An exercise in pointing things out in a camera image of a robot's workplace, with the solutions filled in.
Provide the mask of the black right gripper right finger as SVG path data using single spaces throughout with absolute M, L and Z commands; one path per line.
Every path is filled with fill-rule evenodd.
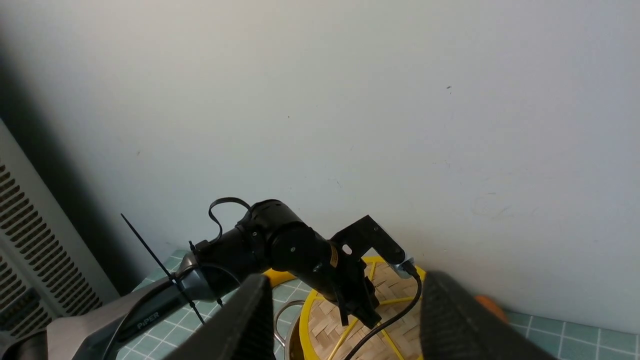
M 452 276 L 427 272 L 420 304 L 425 360 L 553 360 L 477 301 Z

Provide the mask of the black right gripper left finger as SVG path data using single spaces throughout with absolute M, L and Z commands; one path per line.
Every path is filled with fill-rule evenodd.
M 274 301 L 270 280 L 250 275 L 230 300 L 167 360 L 274 360 Z

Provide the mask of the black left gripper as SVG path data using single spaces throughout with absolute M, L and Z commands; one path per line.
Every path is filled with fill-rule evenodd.
M 338 308 L 343 327 L 349 325 L 351 316 L 366 328 L 374 328 L 381 321 L 377 313 L 380 303 L 375 299 L 373 283 L 365 275 L 363 260 L 344 253 L 333 243 L 325 244 L 316 255 L 310 286 Z

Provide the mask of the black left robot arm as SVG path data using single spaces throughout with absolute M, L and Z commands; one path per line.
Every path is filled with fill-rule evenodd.
M 368 215 L 325 239 L 276 199 L 254 205 L 225 197 L 213 207 L 246 207 L 242 219 L 213 240 L 190 246 L 176 272 L 82 316 L 60 317 L 14 341 L 3 360 L 114 360 L 119 351 L 185 305 L 216 302 L 251 275 L 288 272 L 336 305 L 343 321 L 368 328 L 381 320 L 362 255 L 380 226 Z

